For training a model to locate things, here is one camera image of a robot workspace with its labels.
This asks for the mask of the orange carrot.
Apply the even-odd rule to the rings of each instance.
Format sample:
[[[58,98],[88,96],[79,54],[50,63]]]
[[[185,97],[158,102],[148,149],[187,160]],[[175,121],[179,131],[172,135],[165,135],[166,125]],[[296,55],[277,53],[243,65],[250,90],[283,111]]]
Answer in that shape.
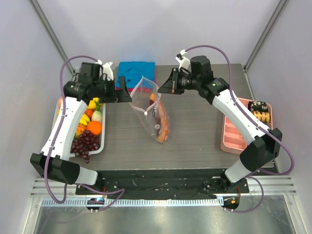
[[[169,117],[163,103],[155,94],[149,97],[150,109],[147,112],[149,134],[159,143],[164,143],[169,136]]]

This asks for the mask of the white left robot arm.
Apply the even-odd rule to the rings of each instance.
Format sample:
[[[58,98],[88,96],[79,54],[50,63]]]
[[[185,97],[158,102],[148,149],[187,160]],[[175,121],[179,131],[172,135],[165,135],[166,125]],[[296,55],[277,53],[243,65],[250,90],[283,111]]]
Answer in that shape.
[[[100,194],[104,183],[94,170],[70,162],[73,157],[72,141],[89,102],[98,98],[101,103],[131,102],[126,84],[115,89],[113,63],[84,62],[76,81],[69,81],[63,87],[65,101],[51,134],[40,153],[33,153],[30,163],[43,178],[65,184],[86,184],[92,194]]]

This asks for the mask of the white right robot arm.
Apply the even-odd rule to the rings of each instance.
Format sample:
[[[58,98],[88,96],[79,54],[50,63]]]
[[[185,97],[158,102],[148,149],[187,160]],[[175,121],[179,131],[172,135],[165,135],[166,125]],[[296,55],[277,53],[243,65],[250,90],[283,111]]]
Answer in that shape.
[[[239,182],[268,162],[274,160],[280,151],[278,142],[282,133],[278,128],[270,129],[258,120],[234,93],[223,78],[214,77],[210,60],[206,56],[187,59],[177,54],[179,67],[174,68],[168,80],[158,89],[161,94],[181,95],[185,90],[196,90],[212,106],[222,112],[241,133],[247,148],[239,159],[220,175],[220,187],[230,193]]]

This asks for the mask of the clear pink-dotted zip bag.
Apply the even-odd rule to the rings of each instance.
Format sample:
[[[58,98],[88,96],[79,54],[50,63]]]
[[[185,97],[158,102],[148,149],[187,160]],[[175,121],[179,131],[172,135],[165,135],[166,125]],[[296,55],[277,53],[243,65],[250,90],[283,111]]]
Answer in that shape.
[[[158,86],[146,77],[141,77],[130,93],[130,106],[136,113],[145,131],[159,143],[169,136],[169,117],[161,101]]]

